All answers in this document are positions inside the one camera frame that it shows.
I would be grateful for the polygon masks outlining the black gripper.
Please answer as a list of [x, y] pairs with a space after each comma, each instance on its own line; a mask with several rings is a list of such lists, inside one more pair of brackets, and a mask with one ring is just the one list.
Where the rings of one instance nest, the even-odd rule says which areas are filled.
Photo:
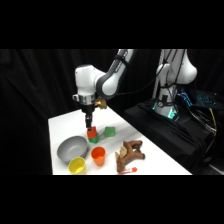
[[93, 104], [82, 106], [82, 112], [85, 114], [86, 129], [89, 131], [92, 130], [91, 123], [92, 123], [92, 114], [94, 111], [95, 111], [95, 106]]

